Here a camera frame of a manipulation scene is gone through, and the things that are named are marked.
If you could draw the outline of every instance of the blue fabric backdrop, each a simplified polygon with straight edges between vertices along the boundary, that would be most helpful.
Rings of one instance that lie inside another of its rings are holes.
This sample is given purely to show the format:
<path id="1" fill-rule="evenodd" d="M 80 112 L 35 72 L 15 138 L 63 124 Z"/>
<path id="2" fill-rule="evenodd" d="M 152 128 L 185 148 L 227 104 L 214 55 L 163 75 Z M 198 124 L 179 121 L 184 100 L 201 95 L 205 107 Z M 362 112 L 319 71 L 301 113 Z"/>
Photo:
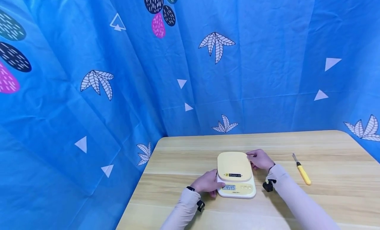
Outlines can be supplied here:
<path id="1" fill-rule="evenodd" d="M 164 136 L 337 129 L 380 160 L 378 5 L 0 0 L 0 229 L 114 229 Z"/>

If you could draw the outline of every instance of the dark green oval print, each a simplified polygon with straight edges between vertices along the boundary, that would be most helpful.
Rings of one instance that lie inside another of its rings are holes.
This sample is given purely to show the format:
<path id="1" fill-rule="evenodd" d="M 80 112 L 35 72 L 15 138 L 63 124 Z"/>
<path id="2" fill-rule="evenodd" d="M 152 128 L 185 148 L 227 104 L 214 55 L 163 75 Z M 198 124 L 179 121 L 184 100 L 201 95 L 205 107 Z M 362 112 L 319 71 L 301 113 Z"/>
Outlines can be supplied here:
<path id="1" fill-rule="evenodd" d="M 20 41 L 25 39 L 26 32 L 20 23 L 0 10 L 0 35 L 7 40 Z"/>

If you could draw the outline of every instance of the wooden table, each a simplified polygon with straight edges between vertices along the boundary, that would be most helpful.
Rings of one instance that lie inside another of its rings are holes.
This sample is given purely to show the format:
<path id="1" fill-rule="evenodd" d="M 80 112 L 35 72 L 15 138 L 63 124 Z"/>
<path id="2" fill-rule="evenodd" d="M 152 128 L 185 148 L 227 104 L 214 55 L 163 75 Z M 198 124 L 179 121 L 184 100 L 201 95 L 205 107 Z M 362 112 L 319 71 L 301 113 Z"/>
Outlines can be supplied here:
<path id="1" fill-rule="evenodd" d="M 183 188 L 216 168 L 221 152 L 258 148 L 282 165 L 342 229 L 380 229 L 380 165 L 348 134 L 333 130 L 162 138 L 117 229 L 159 229 Z M 303 182 L 293 152 L 312 185 Z M 277 193 L 262 188 L 266 174 L 253 174 L 255 198 L 203 197 L 205 211 L 187 229 L 300 229 Z"/>

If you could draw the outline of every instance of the black oval print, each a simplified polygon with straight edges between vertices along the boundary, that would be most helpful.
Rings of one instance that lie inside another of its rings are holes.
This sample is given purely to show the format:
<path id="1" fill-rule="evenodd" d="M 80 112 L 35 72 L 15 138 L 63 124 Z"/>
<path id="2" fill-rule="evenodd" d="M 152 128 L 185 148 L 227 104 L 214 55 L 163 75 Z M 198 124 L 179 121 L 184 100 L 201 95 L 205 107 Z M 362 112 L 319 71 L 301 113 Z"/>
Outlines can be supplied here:
<path id="1" fill-rule="evenodd" d="M 164 14 L 164 20 L 168 26 L 175 25 L 175 15 L 174 11 L 167 5 L 164 6 L 162 13 Z"/>
<path id="2" fill-rule="evenodd" d="M 25 39 L 26 32 L 20 23 L 0 10 L 0 35 L 7 40 L 20 41 Z"/>
<path id="3" fill-rule="evenodd" d="M 157 14 L 161 11 L 164 5 L 164 0 L 144 0 L 145 7 L 152 14 Z"/>
<path id="4" fill-rule="evenodd" d="M 30 72 L 32 70 L 32 66 L 22 52 L 5 42 L 0 42 L 0 57 L 20 72 Z"/>

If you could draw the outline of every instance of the digital scale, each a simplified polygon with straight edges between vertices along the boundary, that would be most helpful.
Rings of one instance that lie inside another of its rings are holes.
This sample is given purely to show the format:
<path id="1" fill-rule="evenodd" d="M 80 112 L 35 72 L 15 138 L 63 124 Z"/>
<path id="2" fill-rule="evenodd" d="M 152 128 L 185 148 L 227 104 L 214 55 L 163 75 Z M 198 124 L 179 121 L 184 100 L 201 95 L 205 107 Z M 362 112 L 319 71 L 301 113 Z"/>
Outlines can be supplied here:
<path id="1" fill-rule="evenodd" d="M 218 182 L 225 187 L 218 189 L 222 197 L 251 199 L 256 195 L 251 163 L 244 152 L 222 152 L 217 159 Z"/>

